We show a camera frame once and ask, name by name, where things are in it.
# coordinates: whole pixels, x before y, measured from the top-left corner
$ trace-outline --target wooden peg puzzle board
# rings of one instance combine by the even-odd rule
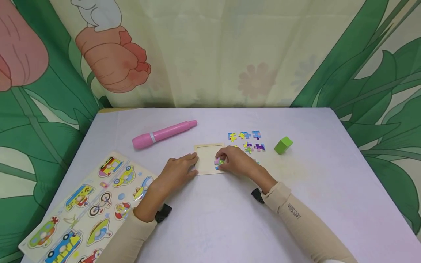
[[[156,175],[112,152],[20,244],[35,263],[94,263]]]

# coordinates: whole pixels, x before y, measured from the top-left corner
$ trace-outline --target puzzle piece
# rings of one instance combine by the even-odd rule
[[[253,130],[251,131],[251,133],[253,134],[253,138],[256,138],[256,139],[262,138],[259,130]]]
[[[275,146],[274,150],[278,154],[283,154],[292,144],[293,142],[290,140],[290,138],[283,137]]]
[[[242,139],[249,139],[250,134],[248,132],[240,132],[240,138]]]
[[[231,140],[231,142],[233,143],[234,140],[237,139],[237,134],[236,133],[228,133],[228,139]]]
[[[247,141],[247,142],[245,142],[245,144],[243,145],[243,147],[244,148],[247,148],[247,147],[253,148],[253,145],[251,143],[248,143],[248,141]]]
[[[100,182],[99,185],[102,186],[102,188],[104,188],[104,189],[108,188],[108,184],[105,183],[105,182]]]
[[[256,146],[254,146],[254,149],[257,149],[257,151],[260,151],[260,150],[266,151],[263,143],[261,145],[256,143]]]
[[[254,150],[251,147],[245,148],[245,152],[248,152],[248,154],[251,154],[252,151],[254,151]]]
[[[213,162],[214,165],[223,165],[225,161],[219,157]]]

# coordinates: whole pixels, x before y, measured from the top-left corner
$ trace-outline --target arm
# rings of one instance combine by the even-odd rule
[[[329,227],[283,183],[277,182],[263,200],[282,218],[292,236],[314,262],[329,259],[357,262]]]
[[[288,187],[277,182],[265,168],[241,149],[232,146],[221,148],[216,157],[225,160],[225,164],[219,166],[220,170],[249,177],[260,187],[267,206],[282,218],[292,236],[314,262],[327,263],[328,260],[357,262],[316,214],[292,195]]]
[[[188,169],[197,162],[196,153],[170,158],[160,176],[149,186],[139,205],[129,211],[96,263],[133,263],[143,243],[155,229],[155,215],[165,199],[197,175]]]

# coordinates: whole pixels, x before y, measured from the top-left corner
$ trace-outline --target curtain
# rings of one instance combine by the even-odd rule
[[[0,262],[112,106],[330,107],[421,240],[420,3],[0,0]]]

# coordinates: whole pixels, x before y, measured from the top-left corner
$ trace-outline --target pink marker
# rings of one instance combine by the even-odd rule
[[[162,130],[158,130],[156,132],[145,133],[145,134],[137,136],[136,138],[132,140],[133,146],[136,149],[142,149],[142,148],[151,146],[157,141],[166,139],[173,135],[189,130],[190,128],[193,128],[196,125],[197,125],[197,121],[191,120],[188,122],[182,122],[182,123],[170,126]]]

